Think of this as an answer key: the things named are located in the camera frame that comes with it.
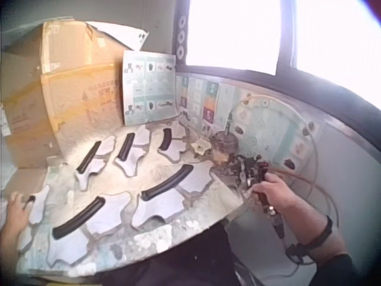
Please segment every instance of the bright window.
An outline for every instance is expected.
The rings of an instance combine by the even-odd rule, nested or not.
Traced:
[[[296,0],[297,65],[381,109],[381,28],[357,0]]]
[[[191,0],[190,66],[275,74],[280,44],[280,0]]]

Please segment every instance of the black window frame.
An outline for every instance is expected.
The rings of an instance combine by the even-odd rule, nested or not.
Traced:
[[[280,0],[281,38],[276,74],[222,67],[187,66],[186,41],[191,0],[177,0],[173,29],[173,54],[177,51],[179,20],[185,17],[185,56],[176,57],[176,72],[224,77],[262,86],[312,105],[355,130],[381,152],[381,110],[343,86],[296,68],[296,3]]]

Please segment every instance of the sleeve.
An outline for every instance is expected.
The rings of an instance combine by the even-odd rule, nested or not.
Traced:
[[[358,285],[359,277],[347,254],[335,256],[323,266],[317,268],[310,286]]]

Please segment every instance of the black wristband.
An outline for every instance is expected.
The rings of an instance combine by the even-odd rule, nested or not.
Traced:
[[[303,256],[307,256],[310,250],[320,247],[327,240],[329,235],[332,233],[333,222],[329,216],[327,216],[327,220],[328,222],[325,229],[318,237],[314,238],[310,243],[306,245],[301,243],[298,243],[298,245],[296,246],[291,245],[286,250],[286,254],[291,256],[303,257]]]

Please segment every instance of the human hand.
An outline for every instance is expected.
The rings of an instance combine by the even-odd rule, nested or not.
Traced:
[[[260,192],[267,196],[268,203],[278,212],[294,206],[299,197],[280,179],[272,173],[265,174],[265,181],[253,185],[254,192]]]
[[[23,195],[13,192],[8,201],[7,221],[4,231],[9,234],[19,235],[29,223],[29,214],[32,210],[33,202],[29,202],[23,210],[25,203],[21,201]]]

